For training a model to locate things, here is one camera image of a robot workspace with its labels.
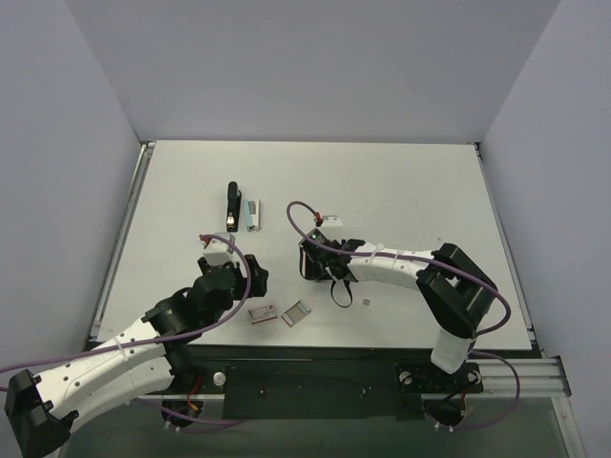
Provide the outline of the black stapler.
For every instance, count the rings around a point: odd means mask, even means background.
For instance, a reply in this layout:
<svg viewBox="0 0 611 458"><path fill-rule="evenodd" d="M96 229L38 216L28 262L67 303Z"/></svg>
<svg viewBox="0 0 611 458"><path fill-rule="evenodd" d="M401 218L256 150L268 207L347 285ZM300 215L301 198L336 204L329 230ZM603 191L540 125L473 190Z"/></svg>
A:
<svg viewBox="0 0 611 458"><path fill-rule="evenodd" d="M227 205L225 227L229 233L236 233L239 229L242 208L242 192L236 181L230 181L227 186Z"/></svg>

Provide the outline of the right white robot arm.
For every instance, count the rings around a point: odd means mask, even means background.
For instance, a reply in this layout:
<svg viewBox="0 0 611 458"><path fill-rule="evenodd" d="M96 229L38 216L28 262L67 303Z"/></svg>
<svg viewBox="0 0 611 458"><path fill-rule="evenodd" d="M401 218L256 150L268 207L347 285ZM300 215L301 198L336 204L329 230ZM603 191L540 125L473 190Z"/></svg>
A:
<svg viewBox="0 0 611 458"><path fill-rule="evenodd" d="M452 243L427 252L405 252L361 239L327 238L319 229L300 243L303 277L348 285L373 281L419 292L440 327L427 365L429 384L447 390L461 377L497 288L464 251Z"/></svg>

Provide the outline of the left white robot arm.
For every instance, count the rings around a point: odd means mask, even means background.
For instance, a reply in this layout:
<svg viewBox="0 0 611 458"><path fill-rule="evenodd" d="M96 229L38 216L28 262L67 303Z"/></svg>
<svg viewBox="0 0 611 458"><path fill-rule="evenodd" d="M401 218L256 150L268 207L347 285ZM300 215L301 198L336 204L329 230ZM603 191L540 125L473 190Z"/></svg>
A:
<svg viewBox="0 0 611 458"><path fill-rule="evenodd" d="M140 395L194 386L197 370L183 346L218 326L234 303L263 297L269 277L252 255L244 262L198 264L201 274L191 286L107 342L55 368L26 366L11 376L4 410L23 456L55 452L87 421Z"/></svg>

